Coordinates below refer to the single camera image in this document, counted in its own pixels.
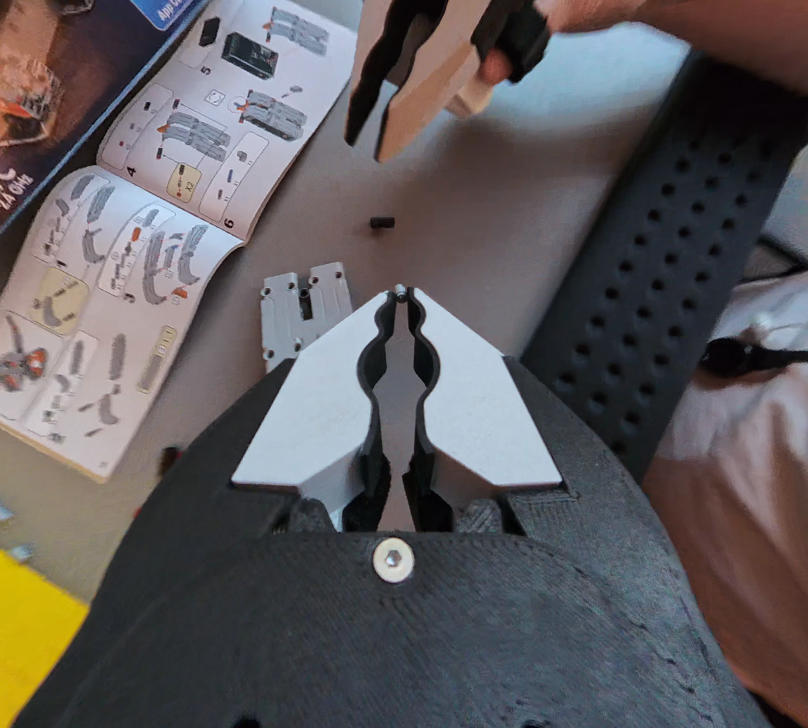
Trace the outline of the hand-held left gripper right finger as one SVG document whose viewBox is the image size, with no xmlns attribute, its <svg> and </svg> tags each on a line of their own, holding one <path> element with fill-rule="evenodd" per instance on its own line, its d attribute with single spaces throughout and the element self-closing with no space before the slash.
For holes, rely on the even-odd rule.
<svg viewBox="0 0 808 728">
<path fill-rule="evenodd" d="M 407 316 L 424 386 L 402 477 L 415 529 L 452 531 L 477 500 L 559 489 L 506 356 L 421 289 L 407 289 Z"/>
</svg>

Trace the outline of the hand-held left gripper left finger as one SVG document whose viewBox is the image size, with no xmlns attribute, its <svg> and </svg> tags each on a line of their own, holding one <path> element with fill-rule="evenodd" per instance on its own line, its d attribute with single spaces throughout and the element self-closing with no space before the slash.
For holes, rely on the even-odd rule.
<svg viewBox="0 0 808 728">
<path fill-rule="evenodd" d="M 391 470 L 374 387 L 396 308 L 396 295 L 380 292 L 289 364 L 234 486 L 318 500 L 338 531 L 378 530 Z"/>
</svg>

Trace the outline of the grey desk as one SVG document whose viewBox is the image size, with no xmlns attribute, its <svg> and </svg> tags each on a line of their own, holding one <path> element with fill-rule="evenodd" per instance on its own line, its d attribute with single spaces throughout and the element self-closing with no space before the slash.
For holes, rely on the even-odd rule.
<svg viewBox="0 0 808 728">
<path fill-rule="evenodd" d="M 442 114 L 380 165 L 372 135 L 343 141 L 343 94 L 273 194 L 248 244 L 210 280 L 167 379 L 105 482 L 2 433 L 2 550 L 80 600 L 154 488 L 162 450 L 187 446 L 264 374 L 264 278 L 341 261 L 356 307 L 397 283 L 424 290 L 519 356 L 647 130 L 688 47 L 641 24 L 555 36 L 543 61 L 479 116 Z M 369 219 L 396 218 L 372 231 Z"/>
</svg>

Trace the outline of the grey toy block assembly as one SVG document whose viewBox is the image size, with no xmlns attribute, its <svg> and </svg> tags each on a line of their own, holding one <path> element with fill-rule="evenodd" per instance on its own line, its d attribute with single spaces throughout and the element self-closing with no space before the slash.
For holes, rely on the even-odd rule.
<svg viewBox="0 0 808 728">
<path fill-rule="evenodd" d="M 348 280 L 341 262 L 268 277 L 261 290 L 262 356 L 267 374 L 296 359 L 309 345 L 352 314 Z"/>
</svg>

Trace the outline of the black perforated panel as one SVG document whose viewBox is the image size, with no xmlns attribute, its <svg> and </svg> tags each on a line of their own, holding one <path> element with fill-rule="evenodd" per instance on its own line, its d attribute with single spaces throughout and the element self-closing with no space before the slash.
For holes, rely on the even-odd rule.
<svg viewBox="0 0 808 728">
<path fill-rule="evenodd" d="M 687 56 L 523 352 L 638 484 L 806 132 L 806 97 Z"/>
</svg>

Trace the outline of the open instruction booklet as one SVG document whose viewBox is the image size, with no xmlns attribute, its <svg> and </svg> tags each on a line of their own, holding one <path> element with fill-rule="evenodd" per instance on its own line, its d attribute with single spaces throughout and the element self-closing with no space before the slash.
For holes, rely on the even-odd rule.
<svg viewBox="0 0 808 728">
<path fill-rule="evenodd" d="M 349 83 L 357 35 L 290 0 L 211 0 L 41 206 L 2 293 L 2 429 L 97 481 L 207 284 Z"/>
</svg>

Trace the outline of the blue toy kit box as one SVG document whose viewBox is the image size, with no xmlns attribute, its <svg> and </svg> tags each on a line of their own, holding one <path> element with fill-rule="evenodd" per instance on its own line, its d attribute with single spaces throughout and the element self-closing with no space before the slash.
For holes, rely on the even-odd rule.
<svg viewBox="0 0 808 728">
<path fill-rule="evenodd" d="M 47 186 L 203 0 L 1 0 L 1 227 Z"/>
</svg>

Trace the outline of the yellow plastic bin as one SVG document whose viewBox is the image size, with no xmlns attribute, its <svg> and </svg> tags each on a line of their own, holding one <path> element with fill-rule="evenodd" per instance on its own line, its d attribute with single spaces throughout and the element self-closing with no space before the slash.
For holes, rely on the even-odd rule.
<svg viewBox="0 0 808 728">
<path fill-rule="evenodd" d="M 1 552 L 1 726 L 8 727 L 66 651 L 87 603 Z"/>
</svg>

